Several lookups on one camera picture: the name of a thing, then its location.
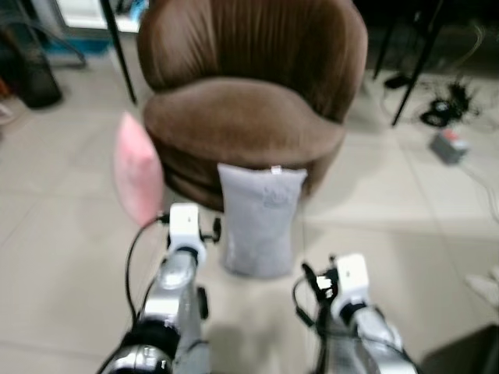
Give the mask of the grey pillow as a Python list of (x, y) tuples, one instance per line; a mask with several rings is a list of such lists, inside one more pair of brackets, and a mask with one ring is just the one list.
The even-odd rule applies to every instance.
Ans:
[(292, 272), (290, 228), (306, 170), (275, 165), (246, 170), (218, 164), (225, 215), (222, 266), (239, 277), (271, 279)]

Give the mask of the pink pillow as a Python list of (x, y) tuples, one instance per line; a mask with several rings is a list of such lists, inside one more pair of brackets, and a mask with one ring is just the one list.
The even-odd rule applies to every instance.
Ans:
[(113, 149), (115, 195), (138, 225), (156, 220), (163, 206), (164, 171), (147, 130), (125, 111), (115, 132)]

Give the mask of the robot left leg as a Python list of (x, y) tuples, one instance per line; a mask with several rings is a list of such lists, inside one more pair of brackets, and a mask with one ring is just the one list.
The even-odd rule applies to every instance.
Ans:
[(210, 343), (197, 339), (178, 353), (172, 374), (211, 374)]

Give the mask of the white crumpled cloth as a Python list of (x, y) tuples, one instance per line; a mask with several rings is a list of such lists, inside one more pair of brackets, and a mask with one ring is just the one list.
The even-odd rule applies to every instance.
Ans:
[(499, 309), (499, 267), (495, 266), (488, 274), (468, 274), (466, 284), (493, 309)]

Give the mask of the grey power strip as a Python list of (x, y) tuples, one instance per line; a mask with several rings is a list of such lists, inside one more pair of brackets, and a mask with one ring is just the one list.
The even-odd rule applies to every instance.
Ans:
[(467, 140), (449, 128), (439, 129), (429, 143), (429, 150), (445, 165), (459, 164), (469, 149)]

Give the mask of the black thin pole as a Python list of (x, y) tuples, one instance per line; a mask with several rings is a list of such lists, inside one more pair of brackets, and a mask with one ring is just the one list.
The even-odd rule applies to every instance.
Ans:
[(101, 8), (104, 24), (106, 24), (106, 28), (110, 34), (111, 45), (113, 45), (115, 49), (115, 57), (117, 57), (117, 60), (119, 62), (122, 78), (124, 79), (125, 85), (127, 86), (129, 99), (133, 104), (138, 104), (138, 97), (136, 96), (133, 81), (131, 79), (131, 75), (129, 74), (127, 59), (125, 57), (124, 50), (122, 50), (120, 29), (118, 28), (117, 21), (115, 21), (113, 8), (111, 7), (109, 0), (97, 0), (97, 3)]

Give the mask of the small black adapter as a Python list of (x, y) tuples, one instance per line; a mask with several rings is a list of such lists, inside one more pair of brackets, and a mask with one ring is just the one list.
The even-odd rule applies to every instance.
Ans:
[(389, 90), (397, 90), (399, 88), (402, 88), (403, 86), (408, 86), (411, 82), (411, 79), (409, 76), (406, 74), (403, 74), (403, 72), (399, 72), (398, 74), (395, 74), (389, 79), (386, 79), (384, 81), (384, 86), (386, 89)]

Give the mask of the black waste bin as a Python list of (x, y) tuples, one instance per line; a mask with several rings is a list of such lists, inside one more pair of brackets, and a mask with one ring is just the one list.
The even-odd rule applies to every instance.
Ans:
[(15, 48), (16, 67), (12, 86), (26, 107), (42, 110), (63, 100), (63, 93), (43, 54), (21, 47)]

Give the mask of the black slanted metal leg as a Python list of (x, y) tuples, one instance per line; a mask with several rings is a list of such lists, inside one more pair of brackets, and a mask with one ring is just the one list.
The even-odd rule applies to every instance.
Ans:
[(397, 25), (400, 23), (400, 16), (392, 16), (390, 22), (386, 26), (384, 31), (384, 36), (381, 39), (381, 43), (379, 44), (379, 49), (377, 53), (377, 60), (375, 61), (374, 71), (372, 78), (377, 79), (380, 75), (382, 68), (384, 67), (384, 60), (386, 55), (388, 54), (389, 47), (391, 45), (391, 41), (393, 36), (395, 35), (395, 29)]
[(419, 53), (419, 57), (417, 58), (415, 67), (411, 72), (409, 77), (409, 84), (406, 85), (405, 92), (403, 93), (402, 99), (400, 100), (399, 106), (395, 113), (395, 117), (391, 121), (391, 127), (395, 128), (398, 125), (400, 118), (404, 114), (405, 106), (409, 102), (409, 98), (412, 95), (412, 92), (415, 89), (415, 86), (418, 83), (418, 79), (420, 78), (423, 70), (426, 67), (426, 64), (429, 60), (429, 56), (434, 49), (434, 45), (436, 44), (437, 37), (440, 33), (440, 30), (443, 26), (443, 18), (444, 18), (444, 7), (449, 3), (449, 0), (436, 0), (434, 11), (432, 12), (432, 16), (427, 21), (427, 32), (425, 41), (422, 46), (422, 50)]

